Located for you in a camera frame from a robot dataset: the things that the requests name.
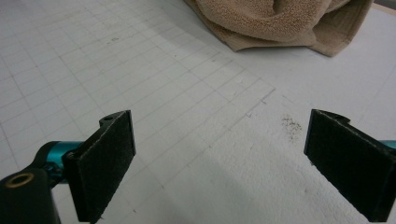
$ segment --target black rubber pad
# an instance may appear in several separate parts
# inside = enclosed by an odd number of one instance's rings
[[[369,221],[387,221],[396,196],[396,150],[348,123],[312,110],[304,154]]]
[[[100,120],[101,128],[77,152],[65,155],[65,172],[79,221],[96,223],[135,155],[130,111]]]

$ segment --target clamp jaw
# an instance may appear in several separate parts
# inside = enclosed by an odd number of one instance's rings
[[[99,120],[85,142],[48,142],[25,169],[0,181],[1,223],[61,223],[51,189],[67,183],[78,220],[95,223],[135,155],[131,112]]]

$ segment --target black pad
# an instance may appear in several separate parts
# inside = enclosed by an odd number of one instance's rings
[[[396,196],[396,150],[348,123],[312,110],[304,154],[369,221],[385,222]]]

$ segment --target towel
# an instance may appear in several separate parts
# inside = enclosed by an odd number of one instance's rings
[[[344,49],[373,0],[184,0],[232,50],[307,46],[327,56]]]

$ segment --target beige towel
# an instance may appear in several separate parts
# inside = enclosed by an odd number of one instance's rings
[[[373,0],[185,0],[232,50],[308,46],[327,56],[358,32]]]

